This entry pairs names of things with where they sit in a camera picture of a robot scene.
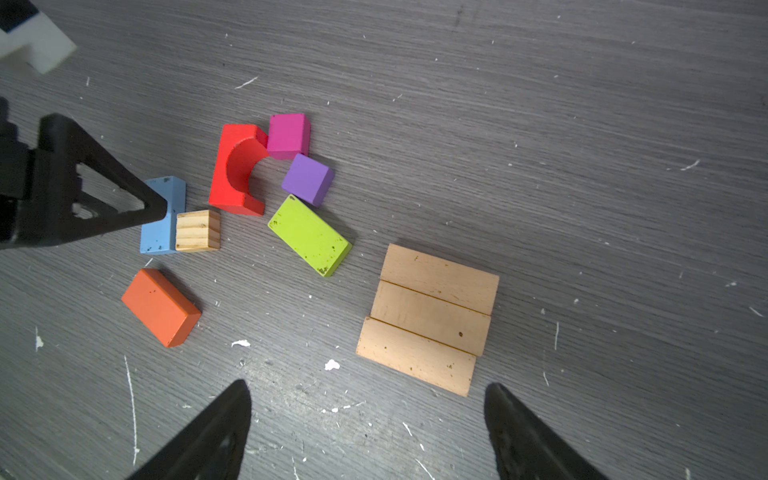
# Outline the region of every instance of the colored block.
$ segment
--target colored block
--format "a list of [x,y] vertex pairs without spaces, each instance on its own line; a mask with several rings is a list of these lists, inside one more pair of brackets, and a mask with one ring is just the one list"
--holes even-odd
[[267,135],[256,125],[224,125],[208,203],[238,215],[264,215],[264,202],[250,196],[250,172],[269,154]]
[[221,215],[215,210],[178,214],[176,219],[176,251],[205,252],[219,250]]
[[318,217],[301,200],[289,195],[270,228],[322,276],[331,276],[352,244]]
[[147,180],[152,190],[167,202],[168,210],[163,220],[141,226],[139,251],[147,255],[164,255],[176,251],[176,216],[186,210],[187,184],[176,177],[160,177]]
[[123,295],[123,303],[166,347],[184,343],[200,311],[160,273],[143,268]]
[[371,317],[362,325],[357,354],[461,396],[469,394],[477,360],[471,353]]
[[334,173],[319,161],[306,155],[296,154],[283,180],[283,190],[319,207],[326,197]]
[[381,280],[491,315],[498,275],[389,245]]
[[272,158],[292,160],[310,152],[310,121],[305,114],[273,115],[266,149]]
[[482,355],[491,325],[488,315],[383,280],[371,317],[475,356]]

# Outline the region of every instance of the red arch block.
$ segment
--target red arch block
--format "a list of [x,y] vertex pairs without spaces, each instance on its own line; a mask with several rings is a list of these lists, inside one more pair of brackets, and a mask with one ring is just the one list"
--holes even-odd
[[264,202],[250,196],[253,167],[269,154],[267,135],[256,125],[224,125],[208,203],[239,215],[264,215]]

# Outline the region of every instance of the orange block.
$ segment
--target orange block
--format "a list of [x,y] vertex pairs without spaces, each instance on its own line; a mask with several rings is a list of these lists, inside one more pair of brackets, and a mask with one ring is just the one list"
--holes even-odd
[[139,270],[123,295],[123,303],[169,348],[184,343],[202,315],[154,268]]

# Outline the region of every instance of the purple cube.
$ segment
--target purple cube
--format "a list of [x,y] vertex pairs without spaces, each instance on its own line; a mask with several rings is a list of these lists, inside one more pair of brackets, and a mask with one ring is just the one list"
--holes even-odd
[[296,154],[293,164],[283,180],[283,190],[319,207],[326,197],[334,173],[319,161],[302,154]]
[[266,151],[277,160],[291,160],[310,152],[310,121],[305,114],[273,115]]

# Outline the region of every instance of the pink cube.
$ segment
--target pink cube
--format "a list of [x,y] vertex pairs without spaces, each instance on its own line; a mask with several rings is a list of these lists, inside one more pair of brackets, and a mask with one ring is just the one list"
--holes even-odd
[[293,160],[310,152],[310,121],[305,114],[273,115],[266,150],[277,160]]

